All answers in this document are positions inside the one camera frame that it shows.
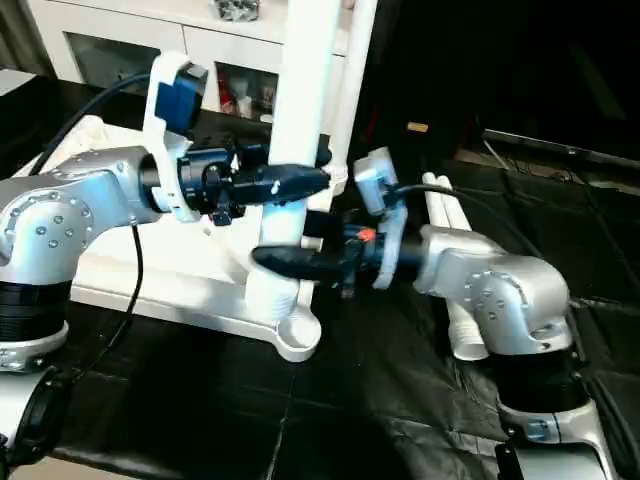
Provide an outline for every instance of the white cylinder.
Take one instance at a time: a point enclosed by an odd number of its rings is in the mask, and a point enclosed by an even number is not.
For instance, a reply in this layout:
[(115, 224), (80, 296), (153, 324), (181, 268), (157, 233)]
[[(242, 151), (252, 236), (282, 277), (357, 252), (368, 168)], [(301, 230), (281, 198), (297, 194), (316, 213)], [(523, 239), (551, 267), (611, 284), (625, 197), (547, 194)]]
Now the white cylinder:
[[(452, 189), (447, 177), (438, 177), (431, 172), (422, 176), (422, 182)], [(435, 192), (426, 192), (427, 210), (431, 224), (437, 227), (460, 228), (471, 226), (457, 198)], [(489, 356), (484, 346), (480, 329), (473, 316), (455, 302), (447, 300), (449, 312), (449, 342), (453, 356), (459, 360), (474, 362)]]
[[(315, 164), (339, 13), (340, 0), (289, 0), (271, 165)], [(299, 244), (306, 207), (306, 200), (266, 205), (260, 242)], [(255, 268), (247, 278), (245, 300), (256, 319), (275, 325), (293, 311), (298, 290), (299, 282)]]
[[(431, 172), (427, 172), (422, 176), (422, 183), (438, 186), (436, 176)], [(442, 195), (436, 192), (425, 192), (424, 196), (427, 201), (427, 211), (429, 212), (431, 225), (448, 227), (449, 218), (447, 217), (447, 211), (444, 209)]]
[(336, 191), (339, 195), (347, 182), (347, 155), (353, 134), (353, 123), (358, 109), (362, 78), (367, 64), (367, 54), (371, 42), (378, 0), (347, 1), (354, 8), (349, 34), (349, 47), (345, 58), (340, 86), (340, 97), (331, 126), (329, 148), (333, 155), (329, 168), (332, 173), (342, 175), (343, 178), (334, 179)]
[(489, 356), (480, 328), (471, 314), (457, 303), (447, 301), (449, 311), (449, 342), (453, 356), (459, 360), (475, 362)]
[[(453, 190), (448, 177), (442, 175), (438, 177), (436, 181), (439, 186)], [(450, 195), (442, 195), (442, 201), (444, 202), (444, 209), (447, 212), (447, 218), (449, 218), (451, 228), (471, 231), (471, 225), (469, 224), (469, 220), (467, 220), (467, 216), (464, 214), (464, 210), (462, 210), (460, 201)]]

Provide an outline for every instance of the floor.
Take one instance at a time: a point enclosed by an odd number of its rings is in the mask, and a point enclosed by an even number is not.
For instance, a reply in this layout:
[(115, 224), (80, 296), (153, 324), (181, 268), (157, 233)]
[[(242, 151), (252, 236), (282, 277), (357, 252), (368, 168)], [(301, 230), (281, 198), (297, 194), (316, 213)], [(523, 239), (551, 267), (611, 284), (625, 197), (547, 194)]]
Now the floor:
[(36, 465), (19, 468), (11, 480), (133, 480), (94, 468), (46, 458)]

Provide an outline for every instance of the black cable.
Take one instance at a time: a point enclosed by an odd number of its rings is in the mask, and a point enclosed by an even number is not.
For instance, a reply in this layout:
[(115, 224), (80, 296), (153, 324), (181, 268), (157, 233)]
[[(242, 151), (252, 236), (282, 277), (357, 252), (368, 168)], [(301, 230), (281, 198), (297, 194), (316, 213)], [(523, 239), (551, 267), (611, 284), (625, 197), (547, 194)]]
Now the black cable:
[(136, 301), (138, 300), (138, 295), (140, 295), (140, 288), (142, 288), (142, 279), (144, 277), (144, 263), (142, 257), (142, 244), (140, 243), (140, 233), (138, 232), (138, 227), (136, 225), (131, 227), (131, 231), (133, 232), (133, 241), (136, 245), (136, 255), (138, 257), (138, 279), (136, 280), (136, 286), (133, 290), (133, 294), (131, 295), (131, 299), (129, 300), (129, 305), (127, 306), (127, 310), (125, 312), (125, 316), (120, 323), (118, 323), (115, 328), (113, 334), (111, 335), (107, 344), (100, 351), (98, 356), (93, 359), (93, 361), (84, 367), (74, 378), (73, 382), (79, 381), (82, 377), (84, 377), (90, 370), (92, 370), (102, 358), (115, 346), (118, 344), (120, 339), (127, 333), (131, 324), (133, 322), (133, 309), (136, 305)]
[(394, 190), (394, 194), (398, 196), (404, 196), (408, 193), (413, 193), (413, 192), (441, 193), (443, 195), (449, 195), (451, 197), (461, 198), (470, 203), (473, 203), (474, 205), (477, 205), (478, 207), (483, 208), (493, 218), (498, 220), (502, 224), (502, 226), (505, 227), (509, 231), (509, 233), (511, 233), (511, 235), (513, 235), (513, 237), (518, 239), (525, 247), (527, 247), (531, 255), (538, 258), (543, 258), (542, 252), (538, 249), (538, 247), (536, 247), (533, 243), (531, 243), (531, 241), (527, 237), (525, 237), (522, 234), (522, 232), (520, 232), (520, 230), (515, 228), (507, 218), (497, 213), (493, 208), (491, 208), (490, 205), (483, 202), (482, 200), (478, 200), (473, 195), (469, 195), (468, 193), (462, 192), (460, 190), (451, 190), (449, 188), (439, 187), (436, 185), (426, 185), (426, 184), (409, 185), (409, 186), (400, 187)]
[(93, 97), (89, 103), (87, 103), (84, 107), (78, 110), (68, 121), (64, 124), (64, 126), (56, 133), (56, 135), (51, 139), (51, 141), (47, 144), (45, 149), (43, 150), (36, 163), (33, 164), (29, 175), (37, 175), (40, 173), (42, 168), (51, 158), (53, 152), (55, 152), (56, 148), (60, 145), (64, 137), (71, 131), (73, 127), (75, 127), (76, 123), (80, 121), (82, 117), (93, 112), (97, 107), (104, 105), (105, 102), (113, 98), (118, 92), (127, 88), (130, 85), (136, 83), (143, 83), (149, 80), (150, 74), (148, 73), (140, 73), (138, 75), (132, 75), (127, 77), (119, 82), (114, 83), (110, 87), (104, 89), (98, 95)]
[[(451, 190), (436, 185), (416, 184), (400, 187), (394, 190), (394, 194), (397, 196), (404, 196), (413, 192), (435, 192), (442, 195), (449, 195), (452, 197), (464, 199), (473, 203), (474, 205), (483, 208), (485, 211), (491, 214), (493, 218), (498, 220), (515, 238), (522, 242), (522, 244), (527, 247), (527, 249), (533, 256), (541, 259), (543, 258), (542, 252), (540, 252), (540, 250), (533, 243), (531, 243), (531, 241), (527, 237), (525, 237), (522, 232), (515, 228), (506, 217), (497, 213), (493, 208), (491, 208), (490, 205), (483, 202), (482, 200), (479, 200), (466, 192), (461, 192), (460, 190)], [(580, 332), (578, 331), (578, 325), (575, 316), (573, 315), (571, 308), (569, 308), (567, 312), (567, 317), (569, 327), (573, 330), (573, 334), (576, 339), (578, 353), (582, 357), (583, 363), (586, 364), (584, 345), (581, 339)], [(617, 438), (619, 438), (622, 443), (626, 445), (631, 459), (634, 463), (636, 474), (640, 476), (640, 451), (638, 450), (638, 446), (635, 442), (635, 437), (633, 435), (631, 427), (629, 426), (629, 423), (625, 420), (613, 396), (608, 392), (600, 379), (598, 379), (595, 375), (590, 374), (589, 381), (585, 383), (587, 383), (587, 387), (591, 386), (591, 388), (588, 388), (588, 390), (592, 394), (592, 397), (596, 401), (596, 404), (606, 412), (606, 415), (610, 419), (613, 420), (611, 422), (611, 428)]]

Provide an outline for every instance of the shelf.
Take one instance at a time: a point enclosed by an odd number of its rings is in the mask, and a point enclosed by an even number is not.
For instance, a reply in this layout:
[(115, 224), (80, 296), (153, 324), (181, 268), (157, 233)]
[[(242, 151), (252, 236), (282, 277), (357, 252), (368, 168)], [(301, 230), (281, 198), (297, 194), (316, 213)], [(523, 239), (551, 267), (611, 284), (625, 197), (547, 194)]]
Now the shelf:
[[(59, 3), (72, 3), (206, 30), (215, 30), (267, 42), (284, 43), (287, 0), (264, 0), (260, 8), (260, 18), (255, 22), (222, 21), (218, 17), (215, 8), (209, 2), (210, 0), (64, 0), (64, 2)], [(342, 9), (340, 25), (333, 48), (334, 55), (346, 55), (352, 13), (351, 10)]]

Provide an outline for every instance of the black cloth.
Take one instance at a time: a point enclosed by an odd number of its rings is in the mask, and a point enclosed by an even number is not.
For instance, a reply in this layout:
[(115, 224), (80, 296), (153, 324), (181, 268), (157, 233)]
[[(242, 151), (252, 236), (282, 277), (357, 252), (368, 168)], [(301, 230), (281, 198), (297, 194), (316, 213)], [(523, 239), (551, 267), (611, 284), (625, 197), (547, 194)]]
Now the black cloth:
[[(0, 97), (1, 110), (14, 112), (0, 130), (4, 175), (39, 151), (90, 93), (36, 79)], [(139, 127), (143, 108), (141, 98), (121, 98), (103, 113), (110, 123)], [(205, 113), (196, 136), (227, 122), (234, 120)], [(264, 134), (255, 128), (252, 135)], [(425, 168), (402, 148), (393, 153), (405, 180)], [(640, 199), (458, 162), (426, 166), (513, 221), (565, 275), (588, 305), (577, 311), (587, 353), (640, 438)], [(335, 208), (356, 202), (350, 189)], [(409, 205), (407, 235), (415, 236), (427, 221), (424, 200)], [(463, 206), (477, 231), (525, 253), (486, 213)], [(149, 479), (495, 478), (493, 449), (505, 438), (495, 388), (486, 362), (452, 359), (442, 301), (409, 284), (359, 288), (350, 301), (320, 287), (312, 309), (322, 339), (302, 364), (287, 363), (267, 343), (136, 317), (77, 386), (54, 455)], [(73, 304), (60, 364), (88, 363), (122, 315)], [(612, 447), (627, 473), (627, 459)]]

